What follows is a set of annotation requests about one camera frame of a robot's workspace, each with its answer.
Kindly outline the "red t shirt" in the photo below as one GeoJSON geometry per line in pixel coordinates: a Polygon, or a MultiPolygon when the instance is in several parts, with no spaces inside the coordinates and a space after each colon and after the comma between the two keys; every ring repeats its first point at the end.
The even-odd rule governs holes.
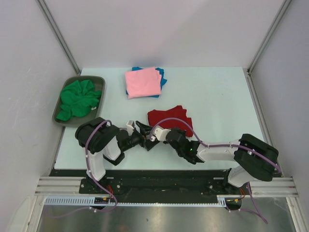
{"type": "MultiPolygon", "coordinates": [[[[187,110],[183,109],[181,105],[177,105],[174,108],[171,108],[165,111],[151,110],[147,113],[148,124],[151,127],[153,127],[159,121],[166,119],[166,118],[173,117],[173,118],[181,119],[182,121],[186,122],[191,128],[193,128],[192,119],[190,117],[187,117],[186,113],[187,113],[187,110]]],[[[187,125],[175,119],[161,122],[159,126],[165,129],[179,128],[185,131],[186,137],[193,137],[194,135],[187,125]]]]}

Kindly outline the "grey plastic tray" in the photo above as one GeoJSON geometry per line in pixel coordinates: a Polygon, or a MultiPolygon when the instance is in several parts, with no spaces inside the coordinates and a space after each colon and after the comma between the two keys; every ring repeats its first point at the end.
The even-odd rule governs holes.
{"type": "Polygon", "coordinates": [[[101,90],[102,95],[99,99],[100,102],[99,102],[98,107],[93,108],[92,111],[90,112],[90,114],[88,114],[87,116],[82,117],[82,118],[74,117],[74,118],[72,118],[68,121],[61,121],[61,120],[56,119],[57,114],[60,112],[60,105],[61,105],[61,99],[60,99],[60,96],[59,96],[52,118],[53,118],[53,121],[55,123],[57,123],[58,125],[63,126],[63,127],[78,127],[78,126],[98,117],[99,113],[102,109],[103,102],[104,102],[105,80],[102,77],[91,76],[91,75],[74,76],[74,77],[71,77],[71,78],[66,80],[65,84],[63,85],[63,88],[68,86],[69,84],[73,83],[76,80],[78,80],[78,81],[91,80],[93,82],[93,84],[95,85],[95,90],[101,90]]]}

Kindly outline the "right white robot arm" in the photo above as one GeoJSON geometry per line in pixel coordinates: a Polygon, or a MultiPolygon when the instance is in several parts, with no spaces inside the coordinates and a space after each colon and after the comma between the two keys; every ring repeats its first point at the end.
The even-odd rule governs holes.
{"type": "Polygon", "coordinates": [[[228,168],[227,178],[223,181],[223,189],[228,194],[234,194],[254,179],[270,182],[279,170],[276,167],[278,150],[251,134],[243,134],[240,139],[226,144],[204,144],[199,140],[190,141],[183,131],[172,129],[166,134],[164,142],[191,164],[211,161],[237,163],[237,167],[228,168]]]}

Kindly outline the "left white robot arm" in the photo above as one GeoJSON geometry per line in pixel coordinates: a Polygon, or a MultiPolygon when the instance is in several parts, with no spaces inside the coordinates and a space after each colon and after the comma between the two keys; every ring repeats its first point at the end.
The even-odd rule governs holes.
{"type": "Polygon", "coordinates": [[[79,146],[85,149],[87,175],[91,178],[90,188],[96,193],[102,193],[107,182],[104,161],[118,165],[125,158],[125,151],[139,145],[147,151],[159,143],[157,139],[150,139],[151,126],[139,121],[128,121],[124,128],[119,128],[97,117],[80,125],[75,138],[79,146]]]}

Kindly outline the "green t shirt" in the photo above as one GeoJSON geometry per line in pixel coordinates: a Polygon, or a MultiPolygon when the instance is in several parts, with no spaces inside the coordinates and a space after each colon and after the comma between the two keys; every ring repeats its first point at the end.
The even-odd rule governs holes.
{"type": "Polygon", "coordinates": [[[60,112],[56,119],[68,121],[74,117],[82,118],[98,107],[101,90],[95,90],[91,80],[74,81],[64,87],[60,93],[60,112]]]}

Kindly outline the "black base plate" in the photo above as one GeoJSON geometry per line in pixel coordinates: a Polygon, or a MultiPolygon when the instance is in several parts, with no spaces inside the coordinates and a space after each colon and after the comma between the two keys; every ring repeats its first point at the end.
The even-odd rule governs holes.
{"type": "Polygon", "coordinates": [[[242,198],[252,195],[251,185],[237,188],[226,182],[228,172],[223,170],[151,171],[107,170],[96,184],[84,170],[55,170],[52,177],[82,177],[84,188],[80,194],[94,194],[91,207],[102,210],[108,203],[122,204],[207,204],[218,203],[225,195],[230,210],[241,207],[242,198]]]}

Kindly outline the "right aluminium side rail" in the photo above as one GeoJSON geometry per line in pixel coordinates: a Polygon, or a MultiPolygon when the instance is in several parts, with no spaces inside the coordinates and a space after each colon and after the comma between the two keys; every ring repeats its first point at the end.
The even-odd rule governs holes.
{"type": "Polygon", "coordinates": [[[252,98],[252,101],[253,101],[255,112],[256,112],[258,122],[259,122],[259,125],[260,125],[260,129],[261,129],[261,132],[262,132],[262,136],[263,136],[266,143],[268,143],[271,146],[274,146],[273,141],[270,137],[270,133],[269,133],[269,130],[268,130],[268,127],[267,127],[267,122],[266,122],[266,119],[265,119],[265,116],[264,116],[264,113],[263,113],[263,110],[262,110],[261,103],[259,101],[255,86],[253,84],[253,79],[252,79],[252,77],[251,77],[251,75],[250,75],[250,73],[247,69],[243,69],[243,72],[244,72],[246,82],[247,82],[247,85],[248,85],[248,88],[249,88],[249,92],[250,92],[250,95],[251,95],[251,98],[252,98]]]}

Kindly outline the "left aluminium frame post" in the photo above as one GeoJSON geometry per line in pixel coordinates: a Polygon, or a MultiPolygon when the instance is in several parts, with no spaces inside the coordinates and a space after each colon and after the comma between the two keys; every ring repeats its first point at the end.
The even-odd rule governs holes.
{"type": "Polygon", "coordinates": [[[58,41],[62,51],[64,52],[67,60],[69,61],[70,65],[72,66],[74,72],[77,75],[80,75],[81,73],[81,69],[79,68],[75,58],[73,57],[73,54],[51,12],[51,10],[49,9],[47,3],[45,0],[35,0],[40,11],[42,12],[47,24],[49,25],[52,33],[54,34],[56,40],[58,41]]]}

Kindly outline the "aluminium frame post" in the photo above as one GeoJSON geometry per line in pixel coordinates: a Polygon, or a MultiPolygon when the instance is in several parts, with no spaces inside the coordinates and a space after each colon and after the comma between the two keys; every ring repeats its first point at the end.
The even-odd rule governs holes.
{"type": "Polygon", "coordinates": [[[275,15],[274,20],[272,21],[270,27],[268,28],[265,37],[263,38],[260,46],[258,47],[257,52],[255,53],[249,67],[247,68],[248,74],[251,74],[254,70],[256,64],[258,63],[259,59],[261,58],[262,54],[264,53],[266,47],[268,46],[270,40],[272,39],[276,29],[280,25],[282,19],[284,18],[286,12],[288,11],[290,5],[293,3],[293,0],[284,0],[275,15]]]}
{"type": "Polygon", "coordinates": [[[72,66],[74,72],[77,75],[80,75],[81,73],[81,69],[79,68],[75,58],[73,57],[73,54],[51,12],[51,10],[49,9],[47,3],[45,0],[35,0],[40,11],[42,12],[47,24],[49,25],[52,33],[54,34],[56,40],[58,41],[62,51],[64,52],[67,60],[69,61],[70,65],[72,66]]]}

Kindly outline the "right aluminium frame post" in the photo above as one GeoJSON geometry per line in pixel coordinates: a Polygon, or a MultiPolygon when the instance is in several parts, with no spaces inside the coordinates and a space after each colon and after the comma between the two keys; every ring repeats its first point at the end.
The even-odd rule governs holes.
{"type": "Polygon", "coordinates": [[[261,58],[262,54],[264,53],[266,47],[268,46],[270,40],[272,39],[276,29],[280,25],[282,19],[284,18],[286,12],[288,11],[290,5],[293,3],[293,0],[284,0],[275,15],[274,20],[272,21],[270,27],[268,28],[265,37],[263,38],[260,46],[258,47],[257,52],[255,53],[249,67],[247,68],[248,74],[251,74],[254,70],[256,64],[258,63],[259,59],[261,58]]]}

